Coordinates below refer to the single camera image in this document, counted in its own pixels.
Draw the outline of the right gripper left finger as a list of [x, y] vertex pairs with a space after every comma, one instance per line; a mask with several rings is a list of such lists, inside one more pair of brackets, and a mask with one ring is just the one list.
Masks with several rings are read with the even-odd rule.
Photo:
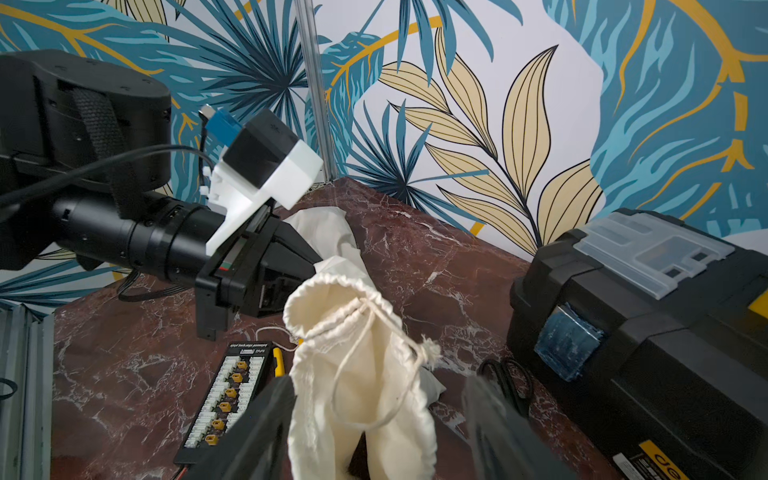
[[271, 380], [249, 403], [220, 444], [203, 455], [186, 479], [278, 479], [295, 405], [293, 382]]

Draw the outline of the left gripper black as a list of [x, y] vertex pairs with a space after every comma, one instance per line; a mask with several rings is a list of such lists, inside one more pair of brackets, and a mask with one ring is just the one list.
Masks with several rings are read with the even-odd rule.
[[195, 280], [197, 336], [214, 341], [239, 312], [254, 318], [281, 313], [321, 260], [270, 206], [259, 208], [215, 251]]

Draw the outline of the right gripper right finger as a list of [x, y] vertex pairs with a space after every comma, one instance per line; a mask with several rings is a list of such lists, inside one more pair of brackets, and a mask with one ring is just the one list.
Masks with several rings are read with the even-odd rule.
[[478, 376], [468, 378], [462, 392], [462, 405], [479, 479], [576, 477], [488, 380]]

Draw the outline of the cream drawstring soil bag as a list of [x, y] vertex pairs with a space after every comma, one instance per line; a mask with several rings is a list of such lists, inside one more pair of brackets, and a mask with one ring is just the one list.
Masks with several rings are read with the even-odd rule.
[[302, 339], [290, 377], [296, 401], [288, 454], [296, 479], [348, 479], [359, 442], [373, 479], [430, 479], [437, 439], [428, 373], [437, 342], [415, 341], [354, 262], [333, 256], [288, 299], [283, 320]]

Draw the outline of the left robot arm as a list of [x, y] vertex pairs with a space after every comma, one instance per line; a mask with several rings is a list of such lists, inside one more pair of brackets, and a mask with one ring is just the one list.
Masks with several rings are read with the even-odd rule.
[[58, 50], [1, 57], [1, 266], [45, 248], [72, 251], [192, 291], [200, 338], [236, 314], [281, 312], [319, 256], [274, 207], [313, 185], [320, 156], [274, 113], [246, 123], [204, 106], [202, 146], [170, 140], [171, 94], [160, 81]]

